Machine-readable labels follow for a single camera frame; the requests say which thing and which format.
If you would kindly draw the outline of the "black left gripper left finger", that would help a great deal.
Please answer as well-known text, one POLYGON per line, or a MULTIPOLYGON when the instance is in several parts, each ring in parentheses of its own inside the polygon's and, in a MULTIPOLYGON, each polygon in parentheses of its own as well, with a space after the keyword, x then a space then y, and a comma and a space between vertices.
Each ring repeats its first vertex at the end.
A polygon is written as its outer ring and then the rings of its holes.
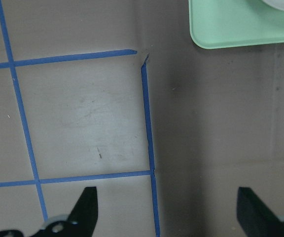
POLYGON ((96 187, 84 188, 69 215, 48 219, 34 237, 91 237, 98 220, 96 187))

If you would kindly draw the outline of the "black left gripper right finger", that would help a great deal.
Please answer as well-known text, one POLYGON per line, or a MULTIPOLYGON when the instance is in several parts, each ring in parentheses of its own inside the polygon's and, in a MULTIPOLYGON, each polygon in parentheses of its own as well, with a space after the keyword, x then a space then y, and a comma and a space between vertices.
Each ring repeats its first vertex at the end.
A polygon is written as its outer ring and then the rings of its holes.
POLYGON ((279 218, 249 187, 239 187, 236 217, 248 237, 284 237, 284 218, 279 218))

